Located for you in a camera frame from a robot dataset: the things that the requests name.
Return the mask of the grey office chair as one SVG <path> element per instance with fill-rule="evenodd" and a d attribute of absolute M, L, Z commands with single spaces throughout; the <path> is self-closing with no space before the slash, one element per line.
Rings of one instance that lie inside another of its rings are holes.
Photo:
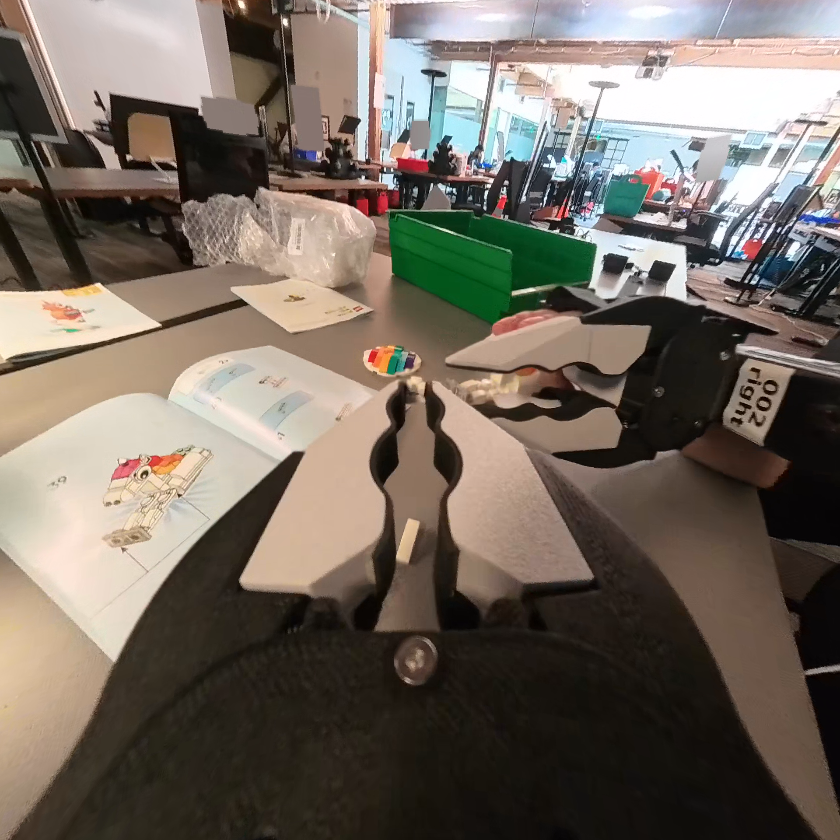
<path fill-rule="evenodd" d="M 773 562 L 785 598 L 802 602 L 824 574 L 839 565 L 839 547 L 799 540 L 770 539 Z"/>

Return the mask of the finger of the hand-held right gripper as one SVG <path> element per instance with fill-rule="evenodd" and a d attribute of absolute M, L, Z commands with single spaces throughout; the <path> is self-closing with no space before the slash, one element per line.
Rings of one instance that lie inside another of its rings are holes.
<path fill-rule="evenodd" d="M 496 395 L 495 398 L 471 406 L 490 420 L 516 426 L 538 420 L 557 424 L 594 422 L 599 417 L 611 425 L 626 426 L 616 406 L 600 396 L 585 391 L 558 392 L 557 395 L 559 399 L 513 394 Z"/>
<path fill-rule="evenodd" d="M 644 354 L 648 325 L 589 323 L 557 317 L 490 335 L 449 355 L 449 368 L 489 373 L 523 369 L 561 371 L 583 366 L 599 375 L 623 375 Z"/>

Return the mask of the open lego instruction booklet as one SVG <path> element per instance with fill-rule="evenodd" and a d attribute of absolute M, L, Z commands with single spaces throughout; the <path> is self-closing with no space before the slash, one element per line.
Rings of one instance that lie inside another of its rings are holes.
<path fill-rule="evenodd" d="M 189 549 L 374 393 L 265 346 L 101 402 L 2 457 L 2 551 L 113 661 Z"/>

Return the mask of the round rainbow lego plate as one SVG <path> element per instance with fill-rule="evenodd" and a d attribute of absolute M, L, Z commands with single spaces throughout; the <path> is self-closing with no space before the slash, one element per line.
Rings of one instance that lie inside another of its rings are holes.
<path fill-rule="evenodd" d="M 401 344 L 381 344 L 362 353 L 364 368 L 386 378 L 416 375 L 422 368 L 422 357 Z"/>

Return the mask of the dark wooden desk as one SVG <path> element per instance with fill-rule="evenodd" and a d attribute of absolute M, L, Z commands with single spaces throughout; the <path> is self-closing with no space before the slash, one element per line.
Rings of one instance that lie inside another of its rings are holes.
<path fill-rule="evenodd" d="M 37 173 L 32 167 L 2 166 L 1 187 L 2 193 L 17 191 L 40 204 L 70 276 L 78 286 L 89 285 L 93 279 L 61 202 L 78 198 L 180 199 L 177 175 L 172 172 L 50 167 Z"/>

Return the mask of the white lego model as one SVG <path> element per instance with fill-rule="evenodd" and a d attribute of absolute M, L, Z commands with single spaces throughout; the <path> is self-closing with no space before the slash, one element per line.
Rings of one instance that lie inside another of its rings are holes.
<path fill-rule="evenodd" d="M 520 311 L 497 321 L 491 334 L 499 335 L 514 332 L 533 324 L 556 318 L 578 318 L 581 310 L 554 311 L 543 308 L 532 311 Z M 556 395 L 574 391 L 574 385 L 562 371 L 540 371 L 534 367 L 521 368 L 512 373 L 490 373 L 484 379 L 473 379 L 448 383 L 448 387 L 457 396 L 469 404 L 479 405 L 493 396 L 520 395 L 543 396 L 549 400 L 559 400 Z"/>

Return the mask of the clear bubble wrap bag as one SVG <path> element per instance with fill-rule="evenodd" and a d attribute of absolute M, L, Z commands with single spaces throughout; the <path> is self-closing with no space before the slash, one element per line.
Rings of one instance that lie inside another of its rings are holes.
<path fill-rule="evenodd" d="M 217 194 L 182 205 L 196 266 L 251 266 L 340 289 L 368 275 L 375 225 L 353 206 L 260 187 L 255 198 Z"/>

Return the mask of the green plastic bin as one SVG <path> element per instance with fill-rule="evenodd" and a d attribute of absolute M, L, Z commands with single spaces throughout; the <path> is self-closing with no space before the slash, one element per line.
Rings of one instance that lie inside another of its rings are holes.
<path fill-rule="evenodd" d="M 489 323 L 593 277 L 594 243 L 508 219 L 392 210 L 388 226 L 394 276 Z"/>

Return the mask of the green tote bag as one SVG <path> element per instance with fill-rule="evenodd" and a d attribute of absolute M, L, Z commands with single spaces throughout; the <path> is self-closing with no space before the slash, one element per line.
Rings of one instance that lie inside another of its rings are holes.
<path fill-rule="evenodd" d="M 638 173 L 614 177 L 606 190 L 603 214 L 633 218 L 641 211 L 648 194 L 648 185 Z"/>

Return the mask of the grey-framed monitor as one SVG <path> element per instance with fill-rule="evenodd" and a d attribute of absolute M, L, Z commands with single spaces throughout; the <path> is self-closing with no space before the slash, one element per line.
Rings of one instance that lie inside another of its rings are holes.
<path fill-rule="evenodd" d="M 66 144 L 67 136 L 32 50 L 18 32 L 1 29 L 1 138 Z"/>

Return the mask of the booklet with red creature print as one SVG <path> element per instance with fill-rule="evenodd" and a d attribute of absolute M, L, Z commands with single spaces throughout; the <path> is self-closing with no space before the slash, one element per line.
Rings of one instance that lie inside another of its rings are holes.
<path fill-rule="evenodd" d="M 76 289 L 1 293 L 4 361 L 88 347 L 160 327 L 100 283 Z"/>

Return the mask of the small white instruction booklet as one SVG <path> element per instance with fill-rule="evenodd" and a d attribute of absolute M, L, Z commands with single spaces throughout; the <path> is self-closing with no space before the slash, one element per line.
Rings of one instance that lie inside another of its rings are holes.
<path fill-rule="evenodd" d="M 288 333 L 304 333 L 364 317 L 373 309 L 336 290 L 285 279 L 232 287 L 237 298 Z"/>

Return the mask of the black floor lamp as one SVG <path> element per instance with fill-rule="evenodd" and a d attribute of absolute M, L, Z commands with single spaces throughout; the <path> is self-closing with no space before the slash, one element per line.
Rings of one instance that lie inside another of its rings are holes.
<path fill-rule="evenodd" d="M 608 90 L 614 90 L 619 87 L 619 84 L 617 82 L 611 80 L 593 80 L 590 81 L 589 84 L 590 87 L 597 90 L 597 97 L 592 110 L 589 124 L 584 135 L 584 140 L 581 147 L 581 155 L 576 169 L 573 194 L 574 204 L 572 205 L 573 208 L 570 210 L 570 213 L 573 217 L 578 217 L 580 215 L 581 206 L 585 203 L 586 188 L 590 180 L 590 176 L 586 172 L 584 172 L 586 166 L 586 155 L 588 154 L 588 147 L 590 144 L 595 122 L 597 120 L 598 112 L 602 104 L 604 92 Z"/>
<path fill-rule="evenodd" d="M 429 67 L 422 70 L 423 75 L 429 81 L 429 100 L 427 108 L 428 122 L 428 143 L 423 153 L 424 159 L 428 159 L 433 152 L 436 142 L 444 135 L 445 111 L 448 95 L 446 78 L 448 73 L 444 70 Z"/>

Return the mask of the black monitor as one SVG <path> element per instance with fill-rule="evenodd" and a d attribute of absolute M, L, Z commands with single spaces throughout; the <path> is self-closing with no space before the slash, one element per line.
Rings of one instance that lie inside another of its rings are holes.
<path fill-rule="evenodd" d="M 182 203 L 215 195 L 255 197 L 269 183 L 269 155 L 255 108 L 202 97 L 199 107 L 108 96 L 112 144 L 129 168 L 175 173 Z"/>

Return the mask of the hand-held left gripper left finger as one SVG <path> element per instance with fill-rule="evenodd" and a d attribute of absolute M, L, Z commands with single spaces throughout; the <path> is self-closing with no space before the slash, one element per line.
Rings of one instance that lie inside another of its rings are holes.
<path fill-rule="evenodd" d="M 392 500 L 406 386 L 394 382 L 310 444 L 239 577 L 251 592 L 384 599 L 396 567 Z"/>

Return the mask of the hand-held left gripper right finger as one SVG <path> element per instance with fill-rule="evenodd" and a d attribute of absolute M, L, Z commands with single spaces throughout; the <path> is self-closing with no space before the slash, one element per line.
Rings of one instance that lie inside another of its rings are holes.
<path fill-rule="evenodd" d="M 473 606 L 583 590 L 594 574 L 528 450 L 439 382 L 426 385 L 440 499 L 434 588 Z"/>

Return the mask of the person's right hand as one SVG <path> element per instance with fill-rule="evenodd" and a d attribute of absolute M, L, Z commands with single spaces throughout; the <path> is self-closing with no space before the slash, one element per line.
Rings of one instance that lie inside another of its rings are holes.
<path fill-rule="evenodd" d="M 790 461 L 720 425 L 709 426 L 703 435 L 682 448 L 681 454 L 759 489 L 772 488 L 791 465 Z"/>

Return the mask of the black office chair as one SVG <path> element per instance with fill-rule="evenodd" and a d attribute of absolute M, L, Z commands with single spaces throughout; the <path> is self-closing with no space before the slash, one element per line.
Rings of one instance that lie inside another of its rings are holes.
<path fill-rule="evenodd" d="M 532 161 L 502 162 L 487 190 L 486 213 L 530 224 L 543 204 L 552 173 Z"/>

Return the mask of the white table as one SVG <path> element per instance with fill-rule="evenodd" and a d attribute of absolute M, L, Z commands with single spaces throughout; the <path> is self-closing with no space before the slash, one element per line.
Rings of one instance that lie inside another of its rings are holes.
<path fill-rule="evenodd" d="M 588 236 L 595 245 L 595 263 L 587 289 L 597 297 L 607 301 L 630 297 L 665 297 L 687 301 L 684 246 L 595 228 L 589 230 Z M 625 268 L 620 275 L 605 272 L 603 259 L 608 254 L 627 257 L 630 267 Z M 648 269 L 656 261 L 674 266 L 667 280 L 648 278 Z"/>

